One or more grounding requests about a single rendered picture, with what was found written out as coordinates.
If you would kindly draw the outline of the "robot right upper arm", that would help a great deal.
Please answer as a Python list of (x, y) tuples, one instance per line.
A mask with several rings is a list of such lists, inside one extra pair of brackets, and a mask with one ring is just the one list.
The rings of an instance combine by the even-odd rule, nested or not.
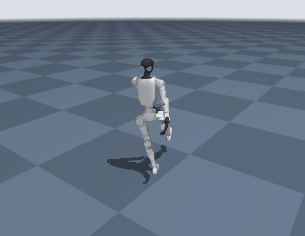
[(155, 84), (159, 88), (159, 95), (160, 95), (160, 103), (165, 105), (165, 99), (166, 99), (166, 90), (165, 90), (165, 82), (161, 79), (155, 79)]

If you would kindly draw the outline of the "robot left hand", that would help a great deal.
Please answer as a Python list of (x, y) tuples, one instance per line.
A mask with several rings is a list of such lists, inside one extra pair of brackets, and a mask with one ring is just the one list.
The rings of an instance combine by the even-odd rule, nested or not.
[(153, 106), (153, 109), (156, 110), (156, 113), (157, 113), (158, 111), (163, 111), (163, 110), (160, 110), (159, 108), (161, 108), (161, 107), (154, 107), (154, 106)]

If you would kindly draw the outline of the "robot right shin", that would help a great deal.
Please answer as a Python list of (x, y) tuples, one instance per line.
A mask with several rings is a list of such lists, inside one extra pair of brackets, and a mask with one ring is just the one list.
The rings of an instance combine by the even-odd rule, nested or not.
[(167, 131), (165, 132), (165, 134), (166, 134), (167, 136), (170, 136), (170, 127), (169, 127), (169, 124), (168, 124), (168, 128), (167, 128)]

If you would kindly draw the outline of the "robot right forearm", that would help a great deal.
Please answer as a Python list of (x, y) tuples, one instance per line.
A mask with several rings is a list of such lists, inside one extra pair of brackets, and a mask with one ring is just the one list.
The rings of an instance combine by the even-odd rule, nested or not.
[[(166, 98), (165, 99), (165, 105), (162, 106), (163, 108), (163, 115), (164, 115), (164, 120), (166, 117), (169, 117), (169, 99)], [(170, 117), (169, 117), (169, 121), (170, 121)]]

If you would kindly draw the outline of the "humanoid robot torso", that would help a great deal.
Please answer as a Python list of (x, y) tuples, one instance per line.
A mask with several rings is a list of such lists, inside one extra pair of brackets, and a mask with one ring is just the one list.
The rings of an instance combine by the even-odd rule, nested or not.
[[(151, 75), (150, 75), (151, 76)], [(137, 93), (140, 104), (145, 107), (143, 111), (144, 122), (156, 121), (156, 110), (153, 109), (153, 105), (158, 98), (158, 87), (155, 84), (156, 77), (151, 79), (141, 79), (142, 75), (137, 78)]]

